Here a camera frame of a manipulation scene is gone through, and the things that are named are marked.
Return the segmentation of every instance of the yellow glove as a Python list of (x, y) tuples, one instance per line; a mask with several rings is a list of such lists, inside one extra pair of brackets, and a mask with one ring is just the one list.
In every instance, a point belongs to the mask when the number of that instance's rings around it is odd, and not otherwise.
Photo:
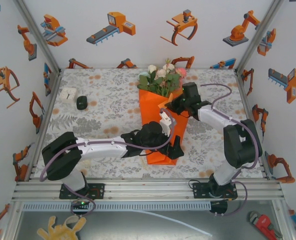
[[(86, 219), (84, 217), (80, 218), (78, 216), (68, 217), (63, 225), (53, 225), (56, 223), (56, 216), (49, 218), (48, 231), (46, 232), (43, 228), (39, 228), (37, 233), (44, 240), (78, 240), (76, 232), (80, 231), (84, 224), (86, 224)], [(67, 224), (76, 223), (73, 229), (69, 228)]]

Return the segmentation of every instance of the orange vase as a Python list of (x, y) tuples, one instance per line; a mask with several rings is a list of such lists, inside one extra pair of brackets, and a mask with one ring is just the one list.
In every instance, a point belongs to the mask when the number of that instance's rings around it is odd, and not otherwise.
[[(176, 98), (182, 94), (182, 90), (177, 90), (173, 92), (173, 97)], [(159, 115), (160, 113), (160, 108), (159, 104), (167, 101), (168, 98), (155, 94), (153, 92), (145, 91), (142, 89), (139, 89), (139, 104), (140, 104), (140, 112), (141, 112), (141, 120), (142, 120), (142, 125), (148, 124), (151, 121), (155, 122), (160, 122), (161, 116)], [(183, 135), (188, 123), (188, 113), (183, 112), (181, 115), (178, 115), (174, 112), (171, 113), (172, 117), (176, 120), (177, 124), (175, 125), (174, 128), (174, 135), (171, 140), (171, 143), (173, 144), (175, 136), (178, 135), (180, 136), (180, 144), (182, 143), (183, 140)], [(159, 153), (159, 152), (154, 152), (148, 156), (147, 158), (147, 163), (148, 164), (155, 164), (155, 165), (176, 165), (177, 159), (172, 160), (165, 155)]]

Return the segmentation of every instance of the orange spot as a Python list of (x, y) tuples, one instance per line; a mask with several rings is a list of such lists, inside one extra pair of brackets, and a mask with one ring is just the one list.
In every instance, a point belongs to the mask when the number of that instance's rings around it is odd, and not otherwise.
[(81, 169), (80, 172), (82, 172), (84, 176), (88, 175), (88, 171), (85, 168)]
[(91, 101), (90, 102), (90, 105), (93, 106), (93, 107), (96, 106), (97, 105), (97, 101)]
[(134, 113), (135, 113), (135, 114), (139, 114), (139, 113), (140, 113), (140, 108), (139, 108), (139, 107), (135, 108), (135, 109), (134, 109)]
[(55, 108), (55, 109), (53, 109), (52, 114), (58, 114), (59, 111), (60, 111), (60, 110), (59, 110), (58, 108)]
[(118, 128), (117, 126), (113, 126), (113, 127), (110, 129), (110, 132), (111, 132), (112, 134), (117, 134), (118, 131), (119, 131), (119, 128)]
[(214, 171), (211, 170), (211, 169), (208, 169), (208, 170), (206, 171), (206, 174), (207, 174), (208, 177), (209, 177), (211, 174), (213, 174), (213, 173), (214, 173)]
[(201, 177), (201, 178), (206, 177), (206, 173), (204, 171), (199, 172), (199, 177)]

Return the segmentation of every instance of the table surface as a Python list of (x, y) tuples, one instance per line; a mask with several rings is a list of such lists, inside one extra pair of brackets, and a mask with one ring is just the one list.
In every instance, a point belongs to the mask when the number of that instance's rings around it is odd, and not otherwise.
[[(241, 201), (228, 204), (228, 213)], [(156, 214), (182, 221), (199, 228), (212, 237), (201, 234), (178, 223), (137, 212), (94, 212), (86, 217), (85, 226), (78, 233), (79, 240), (265, 240), (254, 225), (249, 223), (251, 211), (267, 215), (275, 229), (277, 220), (270, 201), (248, 201), (235, 215), (214, 217), (208, 211), (156, 211)], [(24, 212), (18, 240), (40, 240), (38, 228), (48, 232), (49, 217), (56, 216), (57, 224), (63, 224), (69, 212)]]
[[(64, 132), (75, 136), (103, 139), (141, 129), (138, 74), (145, 69), (66, 69), (51, 115), (43, 147)], [(246, 119), (233, 70), (189, 69), (185, 82), (197, 85), (222, 83), (232, 88), (232, 94), (218, 101), (216, 107), (237, 120)], [(75, 104), (62, 103), (59, 95), (64, 87), (77, 88), (86, 95), (88, 107), (77, 110)], [(223, 87), (198, 87), (202, 100), (213, 101), (227, 93)], [(189, 119), (182, 148), (185, 155), (176, 166), (149, 165), (144, 156), (130, 158), (96, 158), (80, 162), (76, 168), (88, 178), (207, 178), (224, 161), (223, 135), (211, 126)], [(34, 177), (39, 177), (44, 162), (40, 155)], [(262, 178), (259, 164), (244, 169), (241, 178)]]

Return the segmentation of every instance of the pink rose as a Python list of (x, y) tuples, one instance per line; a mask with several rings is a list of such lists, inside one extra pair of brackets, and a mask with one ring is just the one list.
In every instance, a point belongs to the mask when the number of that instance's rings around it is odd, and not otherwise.
[(185, 78), (187, 76), (186, 69), (184, 69), (182, 67), (176, 68), (176, 73), (178, 73), (182, 78)]

